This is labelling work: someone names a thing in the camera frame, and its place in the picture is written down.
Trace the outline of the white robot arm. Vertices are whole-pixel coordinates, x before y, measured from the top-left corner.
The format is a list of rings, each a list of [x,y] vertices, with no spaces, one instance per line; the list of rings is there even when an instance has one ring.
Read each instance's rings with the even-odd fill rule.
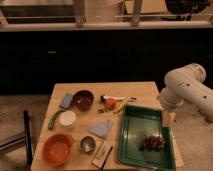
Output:
[[[164,77],[165,87],[158,96],[161,106],[169,111],[187,100],[200,109],[206,122],[213,123],[213,89],[203,84],[205,79],[206,71],[197,63],[169,71]]]

